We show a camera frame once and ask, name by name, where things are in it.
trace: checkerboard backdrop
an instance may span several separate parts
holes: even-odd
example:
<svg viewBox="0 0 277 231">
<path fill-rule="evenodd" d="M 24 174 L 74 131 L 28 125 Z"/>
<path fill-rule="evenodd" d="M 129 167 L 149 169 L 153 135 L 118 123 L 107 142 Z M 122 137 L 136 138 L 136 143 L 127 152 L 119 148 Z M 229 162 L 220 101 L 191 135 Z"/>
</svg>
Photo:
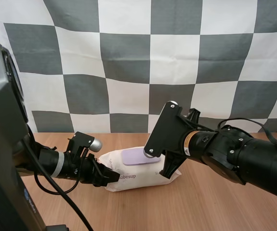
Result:
<svg viewBox="0 0 277 231">
<path fill-rule="evenodd" d="M 277 131 L 274 0 L 0 0 L 0 43 L 34 131 L 151 132 L 169 100 Z"/>
</svg>

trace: wet wipes package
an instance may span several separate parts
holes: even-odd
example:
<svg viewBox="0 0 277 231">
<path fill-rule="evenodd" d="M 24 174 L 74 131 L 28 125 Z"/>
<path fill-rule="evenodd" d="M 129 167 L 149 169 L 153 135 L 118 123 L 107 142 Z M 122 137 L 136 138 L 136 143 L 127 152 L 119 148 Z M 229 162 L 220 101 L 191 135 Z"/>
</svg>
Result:
<svg viewBox="0 0 277 231">
<path fill-rule="evenodd" d="M 120 179 L 118 182 L 109 183 L 106 187 L 107 190 L 111 192 L 117 192 L 128 189 L 135 189 L 141 187 L 155 186 L 169 184 L 181 175 L 180 171 L 174 172 L 170 179 L 167 179 L 159 174 L 163 169 L 165 156 L 161 155 L 158 159 L 153 160 L 153 163 L 138 163 L 137 165 L 125 165 L 123 161 L 128 162 L 129 150 L 131 153 L 143 153 L 144 147 L 135 147 L 130 149 L 116 150 L 106 153 L 99 157 L 99 161 L 105 166 L 111 168 L 112 170 L 120 174 Z M 127 150 L 127 157 L 125 160 L 122 159 L 122 152 Z"/>
</svg>

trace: black robotic arm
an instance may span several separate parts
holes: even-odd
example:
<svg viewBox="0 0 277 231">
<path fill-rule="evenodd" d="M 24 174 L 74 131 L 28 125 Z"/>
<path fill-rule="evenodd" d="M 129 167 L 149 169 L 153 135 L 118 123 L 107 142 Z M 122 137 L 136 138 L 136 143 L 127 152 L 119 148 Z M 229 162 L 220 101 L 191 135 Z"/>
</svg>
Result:
<svg viewBox="0 0 277 231">
<path fill-rule="evenodd" d="M 161 175 L 170 178 L 191 159 L 232 182 L 248 182 L 277 195 L 277 140 L 262 124 L 245 119 L 262 126 L 270 142 L 230 125 L 221 127 L 234 119 L 212 130 L 198 124 L 198 110 L 191 109 L 187 117 L 181 111 L 176 102 L 167 102 L 144 148 L 147 157 L 165 155 Z"/>
</svg>

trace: cylindrical joint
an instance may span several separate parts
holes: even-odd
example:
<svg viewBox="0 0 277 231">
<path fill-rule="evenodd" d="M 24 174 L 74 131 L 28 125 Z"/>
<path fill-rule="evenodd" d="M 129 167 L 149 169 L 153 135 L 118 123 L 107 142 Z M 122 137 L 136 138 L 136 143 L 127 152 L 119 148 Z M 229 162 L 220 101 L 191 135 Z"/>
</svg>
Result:
<svg viewBox="0 0 277 231">
<path fill-rule="evenodd" d="M 50 149 L 41 149 L 39 155 L 39 162 L 51 177 L 76 180 L 75 169 L 78 167 L 71 160 L 71 154 Z"/>
<path fill-rule="evenodd" d="M 94 138 L 93 142 L 91 143 L 89 150 L 93 151 L 95 153 L 97 153 L 98 151 L 101 150 L 103 144 L 101 141 L 99 141 L 98 139 Z"/>
<path fill-rule="evenodd" d="M 187 158 L 204 164 L 202 156 L 215 134 L 215 132 L 210 131 L 192 131 L 189 133 L 184 141 L 184 147 L 188 147 L 190 154 Z"/>
<path fill-rule="evenodd" d="M 237 158 L 240 177 L 277 195 L 277 147 L 268 141 L 251 139 Z"/>
</svg>

